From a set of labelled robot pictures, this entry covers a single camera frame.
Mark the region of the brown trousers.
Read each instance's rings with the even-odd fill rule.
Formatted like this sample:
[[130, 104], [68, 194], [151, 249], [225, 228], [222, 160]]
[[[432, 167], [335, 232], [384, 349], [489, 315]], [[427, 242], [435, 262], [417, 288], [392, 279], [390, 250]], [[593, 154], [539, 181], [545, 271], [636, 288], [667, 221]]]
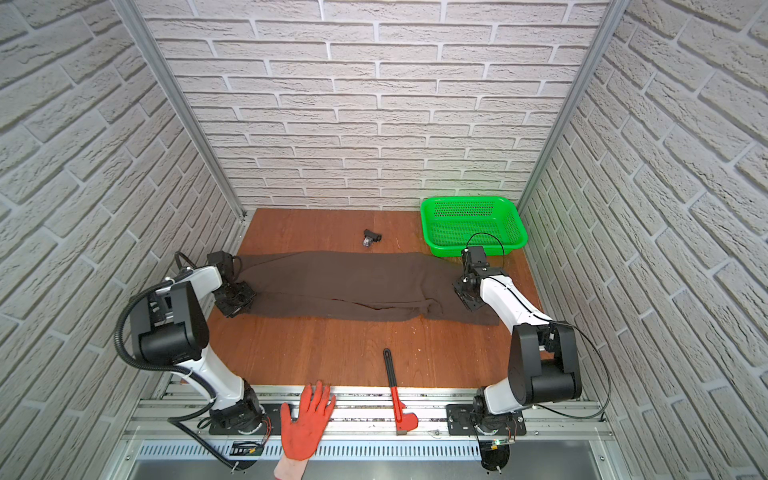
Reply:
[[461, 302], [453, 288], [461, 266], [422, 253], [305, 251], [244, 256], [242, 262], [239, 279], [256, 293], [253, 315], [500, 323], [491, 308], [472, 312]]

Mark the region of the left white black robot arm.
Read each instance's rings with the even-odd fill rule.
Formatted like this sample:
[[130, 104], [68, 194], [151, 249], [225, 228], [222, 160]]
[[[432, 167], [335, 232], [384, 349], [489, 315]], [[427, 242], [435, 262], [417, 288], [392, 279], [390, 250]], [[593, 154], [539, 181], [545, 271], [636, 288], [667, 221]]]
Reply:
[[191, 384], [208, 401], [212, 430], [250, 434], [264, 423], [264, 411], [250, 384], [234, 374], [210, 344], [200, 305], [209, 296], [233, 317], [251, 306], [256, 293], [217, 266], [183, 268], [131, 308], [132, 358]]

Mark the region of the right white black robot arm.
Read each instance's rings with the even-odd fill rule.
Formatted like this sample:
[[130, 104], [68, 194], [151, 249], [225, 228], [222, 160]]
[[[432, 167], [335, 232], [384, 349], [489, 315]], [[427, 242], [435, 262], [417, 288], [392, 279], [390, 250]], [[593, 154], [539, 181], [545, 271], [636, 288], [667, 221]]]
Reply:
[[501, 271], [466, 273], [454, 282], [454, 290], [467, 309], [493, 310], [511, 335], [506, 378], [483, 389], [488, 414], [512, 414], [581, 396], [574, 327], [541, 312]]

